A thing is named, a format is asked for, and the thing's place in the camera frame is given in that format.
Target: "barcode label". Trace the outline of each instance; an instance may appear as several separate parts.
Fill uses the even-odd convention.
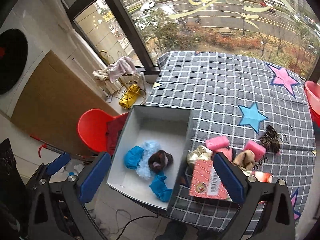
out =
[[[210,183],[208,188],[208,195],[218,195],[219,186],[220,186],[221,180],[216,173],[215,169],[212,167],[211,169],[211,176],[210,176]]]

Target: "blue gripper pad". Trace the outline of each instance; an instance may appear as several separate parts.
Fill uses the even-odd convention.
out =
[[[71,157],[68,153],[61,154],[56,158],[52,163],[49,163],[47,170],[45,171],[47,175],[53,175],[58,170],[60,170],[64,165],[66,165],[71,160]]]
[[[244,173],[240,168],[234,166],[222,152],[214,155],[213,167],[226,188],[231,200],[242,205],[248,191],[248,184]]]
[[[96,159],[79,174],[77,181],[78,198],[81,204],[90,202],[111,165],[109,153],[100,153]]]

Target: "table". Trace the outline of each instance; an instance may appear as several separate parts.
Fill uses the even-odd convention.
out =
[[[237,153],[251,139],[259,141],[266,126],[272,125],[280,134],[281,154],[267,153],[268,161],[258,169],[287,182],[292,195],[298,189],[295,210],[302,212],[311,184],[315,156],[313,126],[304,93],[305,80],[296,73],[290,76],[300,82],[294,86],[295,98],[285,87],[270,85],[274,73],[261,60],[213,52],[173,51],[158,59],[161,72],[157,78],[163,84],[152,90],[147,105],[191,108],[195,113],[194,150],[208,138],[226,135]],[[251,127],[239,126],[242,113],[238,107],[257,102],[259,111],[268,117],[260,123],[260,133]],[[190,183],[192,170],[185,171]],[[201,199],[188,195],[180,185],[175,203],[160,215],[198,227],[222,231],[230,222],[238,205],[228,201]],[[263,205],[259,204],[246,234],[252,234]]]

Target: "black round object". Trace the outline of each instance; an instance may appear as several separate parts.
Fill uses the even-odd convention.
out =
[[[0,34],[0,95],[18,82],[27,56],[28,42],[22,31],[10,29]]]

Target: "gray box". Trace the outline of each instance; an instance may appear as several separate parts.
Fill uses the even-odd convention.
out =
[[[173,189],[173,194],[177,193],[178,178],[185,171],[186,157],[191,149],[193,128],[190,109],[134,105],[117,143],[107,184],[129,198],[166,210],[170,202],[161,202],[149,187],[153,178],[147,181],[135,170],[125,167],[124,156],[145,141],[159,142],[161,149],[173,156],[173,164],[164,169],[165,184]]]

